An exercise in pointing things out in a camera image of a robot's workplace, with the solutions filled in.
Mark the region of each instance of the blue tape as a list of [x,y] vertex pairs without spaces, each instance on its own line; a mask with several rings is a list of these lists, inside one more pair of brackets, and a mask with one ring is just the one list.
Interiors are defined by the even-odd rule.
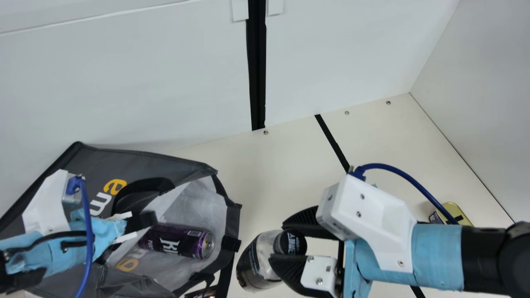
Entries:
[[368,280],[463,291],[461,235],[458,225],[417,224],[412,233],[413,273],[381,270],[362,239],[356,240],[356,262]]
[[[85,219],[83,210],[75,210],[70,214],[72,231],[84,231]],[[125,232],[127,222],[125,220],[106,221],[97,217],[92,217],[94,240],[94,257],[96,260],[109,245]],[[0,250],[8,248],[27,247],[35,240],[42,237],[40,232],[31,232],[0,241]],[[66,271],[74,266],[85,262],[86,246],[72,247],[66,252],[61,249],[63,241],[86,241],[86,237],[58,238],[43,242],[35,246],[32,250],[15,253],[5,265],[8,274],[46,268],[44,277]]]
[[343,297],[368,298],[372,289],[372,281],[366,281],[361,277],[357,269],[355,255],[355,240],[344,242],[346,245],[346,267],[344,269]]

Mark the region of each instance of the black bottle cap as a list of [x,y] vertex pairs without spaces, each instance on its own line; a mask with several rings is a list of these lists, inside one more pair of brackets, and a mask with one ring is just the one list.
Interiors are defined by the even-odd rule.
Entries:
[[274,252],[281,255],[305,255],[307,241],[301,232],[287,229],[276,236]]

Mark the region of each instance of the orange letter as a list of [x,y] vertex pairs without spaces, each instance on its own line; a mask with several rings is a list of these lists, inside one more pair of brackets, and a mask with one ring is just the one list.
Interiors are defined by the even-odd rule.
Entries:
[[136,266],[138,266],[138,260],[129,258],[125,258],[116,264],[116,268],[124,272],[132,271]]
[[112,179],[109,182],[107,182],[105,186],[103,186],[103,191],[109,192],[109,189],[110,189],[110,194],[115,196],[118,194],[120,189],[122,189],[125,185],[127,185],[127,182],[125,182],[124,180]]

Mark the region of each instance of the white floor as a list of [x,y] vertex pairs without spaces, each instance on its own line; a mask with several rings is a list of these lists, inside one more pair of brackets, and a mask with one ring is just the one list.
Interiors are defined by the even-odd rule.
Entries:
[[[475,226],[512,224],[409,94],[322,117],[351,164],[383,162],[397,166],[419,180],[438,200],[459,204]],[[293,213],[317,205],[324,188],[345,174],[314,117],[268,127],[267,131],[267,135],[261,130],[161,152],[203,161],[219,170],[218,176],[230,198],[243,204],[240,251],[260,232],[279,229],[282,221]],[[405,180],[382,171],[366,174],[369,182],[405,200],[419,220],[426,221],[434,210]],[[336,256],[336,253],[335,242],[310,240],[308,254]],[[427,298],[496,297],[427,288],[423,291]],[[235,274],[228,296],[298,297],[285,285],[257,294],[246,292],[237,283]],[[374,283],[370,298],[378,297],[414,298],[414,295],[405,285]]]

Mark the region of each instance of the plastic bottle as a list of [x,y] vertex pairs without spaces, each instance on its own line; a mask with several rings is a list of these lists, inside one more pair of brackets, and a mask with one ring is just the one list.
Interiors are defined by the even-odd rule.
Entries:
[[281,279],[274,273],[269,258],[272,253],[304,255],[307,241],[297,230],[274,230],[259,234],[245,248],[236,266],[239,284],[247,291],[257,292],[277,286]]

